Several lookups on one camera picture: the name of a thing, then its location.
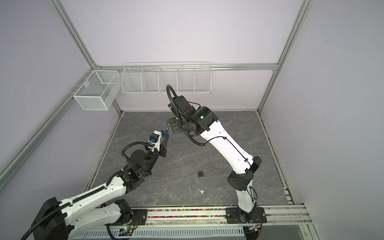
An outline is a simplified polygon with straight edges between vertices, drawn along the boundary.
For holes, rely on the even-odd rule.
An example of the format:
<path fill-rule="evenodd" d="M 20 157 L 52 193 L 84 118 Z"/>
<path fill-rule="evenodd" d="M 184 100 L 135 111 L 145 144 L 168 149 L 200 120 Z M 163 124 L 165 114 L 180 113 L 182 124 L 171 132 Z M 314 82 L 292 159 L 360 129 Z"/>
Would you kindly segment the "blue padlock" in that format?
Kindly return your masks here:
<path fill-rule="evenodd" d="M 166 130 L 161 130 L 162 138 L 167 139 L 169 137 L 169 133 Z"/>

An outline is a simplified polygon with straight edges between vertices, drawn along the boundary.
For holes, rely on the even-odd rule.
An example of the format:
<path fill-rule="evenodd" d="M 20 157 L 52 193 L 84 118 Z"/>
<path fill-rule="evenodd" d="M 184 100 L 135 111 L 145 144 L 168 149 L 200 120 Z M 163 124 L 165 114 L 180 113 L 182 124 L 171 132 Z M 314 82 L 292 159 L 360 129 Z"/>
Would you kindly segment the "grey padlock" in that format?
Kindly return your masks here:
<path fill-rule="evenodd" d="M 199 168 L 198 169 L 198 178 L 202 178 L 202 177 L 204 177 L 204 171 L 203 171 L 203 169 Z"/>

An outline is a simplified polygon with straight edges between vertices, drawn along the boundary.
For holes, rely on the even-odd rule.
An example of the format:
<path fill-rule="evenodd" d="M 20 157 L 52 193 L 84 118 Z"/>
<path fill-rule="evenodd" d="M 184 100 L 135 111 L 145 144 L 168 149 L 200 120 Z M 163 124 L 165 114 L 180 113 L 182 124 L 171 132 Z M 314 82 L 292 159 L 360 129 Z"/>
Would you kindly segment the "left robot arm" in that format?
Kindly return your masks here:
<path fill-rule="evenodd" d="M 123 148 L 122 154 L 127 165 L 105 183 L 68 199 L 45 201 L 22 239 L 69 240 L 99 226 L 131 223 L 135 215 L 122 196 L 151 175 L 158 158 L 166 157 L 167 146 L 133 142 Z"/>

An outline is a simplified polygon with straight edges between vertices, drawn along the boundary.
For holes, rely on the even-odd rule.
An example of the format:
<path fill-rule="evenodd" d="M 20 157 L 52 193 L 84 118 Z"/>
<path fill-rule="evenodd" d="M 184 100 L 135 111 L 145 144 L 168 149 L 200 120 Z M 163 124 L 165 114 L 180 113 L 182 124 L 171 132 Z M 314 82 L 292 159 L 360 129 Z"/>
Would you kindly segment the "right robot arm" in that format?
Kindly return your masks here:
<path fill-rule="evenodd" d="M 228 183 L 236 190 L 238 206 L 235 216 L 238 223 L 263 223 L 263 211 L 257 206 L 257 194 L 253 188 L 255 171 L 260 167 L 260 157 L 253 157 L 225 130 L 217 116 L 207 107 L 195 109 L 184 96 L 168 94 L 169 108 L 175 114 L 171 119 L 171 133 L 183 132 L 195 145 L 211 144 L 227 160 L 232 172 Z"/>

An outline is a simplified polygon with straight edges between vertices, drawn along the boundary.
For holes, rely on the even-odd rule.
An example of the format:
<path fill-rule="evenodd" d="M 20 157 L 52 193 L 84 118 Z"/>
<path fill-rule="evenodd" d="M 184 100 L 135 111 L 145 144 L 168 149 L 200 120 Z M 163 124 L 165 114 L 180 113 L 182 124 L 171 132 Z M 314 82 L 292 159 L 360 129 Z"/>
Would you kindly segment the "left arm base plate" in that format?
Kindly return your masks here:
<path fill-rule="evenodd" d="M 143 226 L 146 224 L 147 209 L 133 209 L 129 213 L 122 213 L 117 221 L 110 223 L 112 226 Z"/>

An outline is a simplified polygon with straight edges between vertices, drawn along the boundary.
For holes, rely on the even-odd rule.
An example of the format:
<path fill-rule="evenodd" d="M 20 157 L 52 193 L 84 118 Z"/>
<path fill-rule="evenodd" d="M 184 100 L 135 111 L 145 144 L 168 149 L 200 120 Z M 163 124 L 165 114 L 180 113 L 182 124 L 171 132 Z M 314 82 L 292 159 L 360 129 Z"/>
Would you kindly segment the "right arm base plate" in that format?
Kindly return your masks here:
<path fill-rule="evenodd" d="M 226 219 L 228 224 L 259 224 L 267 223 L 264 208 L 254 206 L 249 212 L 241 210 L 239 207 L 226 208 Z"/>

